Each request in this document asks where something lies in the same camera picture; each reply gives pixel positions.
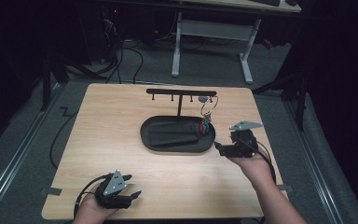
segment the table top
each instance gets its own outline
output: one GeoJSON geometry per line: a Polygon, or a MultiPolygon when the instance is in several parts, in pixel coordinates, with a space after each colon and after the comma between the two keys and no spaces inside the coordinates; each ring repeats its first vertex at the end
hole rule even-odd
{"type": "MultiPolygon", "coordinates": [[[[156,152],[143,145],[140,129],[148,118],[176,116],[178,97],[152,95],[146,89],[216,91],[218,104],[212,113],[215,141],[231,145],[229,126],[241,120],[260,122],[254,96],[245,88],[91,84],[80,107],[49,195],[45,219],[73,218],[80,191],[94,178],[119,169],[132,175],[121,193],[141,190],[128,209],[111,219],[262,217],[254,189],[241,169],[219,155],[212,146],[202,153],[156,152]]],[[[200,117],[198,97],[183,97],[182,116],[200,117]]],[[[253,129],[279,169],[265,129],[253,129]]]]}
{"type": "Polygon", "coordinates": [[[218,5],[218,6],[225,6],[225,7],[246,7],[251,9],[262,9],[262,10],[279,11],[279,12],[295,12],[295,13],[301,12],[301,7],[299,5],[292,7],[289,6],[284,0],[281,0],[280,5],[278,7],[252,2],[249,0],[181,0],[181,1],[188,2],[188,3],[218,5]]]}

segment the person's left hand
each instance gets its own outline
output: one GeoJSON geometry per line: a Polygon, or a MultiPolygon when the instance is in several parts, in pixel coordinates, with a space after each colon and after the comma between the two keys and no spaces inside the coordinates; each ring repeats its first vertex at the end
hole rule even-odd
{"type": "MultiPolygon", "coordinates": [[[[95,185],[89,192],[95,192],[100,184],[95,185]]],[[[81,223],[103,223],[107,218],[112,216],[118,209],[106,209],[98,205],[94,194],[89,193],[84,197],[74,220],[74,224],[81,223]]]]}

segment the jewelry stand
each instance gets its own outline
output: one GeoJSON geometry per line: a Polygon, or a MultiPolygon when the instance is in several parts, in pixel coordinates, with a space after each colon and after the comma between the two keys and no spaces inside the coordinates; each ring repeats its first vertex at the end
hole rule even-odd
{"type": "Polygon", "coordinates": [[[155,116],[147,119],[141,127],[141,137],[144,145],[159,152],[192,152],[200,153],[208,150],[216,136],[212,123],[209,123],[207,133],[200,132],[202,118],[181,116],[184,95],[214,97],[216,91],[182,91],[147,89],[148,94],[179,95],[178,113],[176,116],[155,116]]]}

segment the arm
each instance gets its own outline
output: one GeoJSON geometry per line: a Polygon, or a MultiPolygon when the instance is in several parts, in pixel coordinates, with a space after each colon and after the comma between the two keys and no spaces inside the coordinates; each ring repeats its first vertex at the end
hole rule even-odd
{"type": "MultiPolygon", "coordinates": [[[[95,192],[99,185],[94,186],[90,192],[95,192]]],[[[95,196],[89,193],[84,197],[77,211],[73,224],[102,224],[118,209],[105,209],[98,205],[95,196]]]]}
{"type": "Polygon", "coordinates": [[[255,188],[266,221],[270,224],[307,223],[287,198],[279,191],[271,177],[268,164],[256,154],[252,158],[228,158],[238,164],[255,188]]]}

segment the black tray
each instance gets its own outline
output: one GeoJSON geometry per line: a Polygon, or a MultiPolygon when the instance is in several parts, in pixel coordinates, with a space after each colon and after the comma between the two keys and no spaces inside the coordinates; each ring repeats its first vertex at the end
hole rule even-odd
{"type": "Polygon", "coordinates": [[[209,132],[202,134],[199,125],[202,118],[187,116],[155,116],[141,127],[144,145],[159,152],[194,152],[208,150],[216,136],[212,123],[209,132]]]}

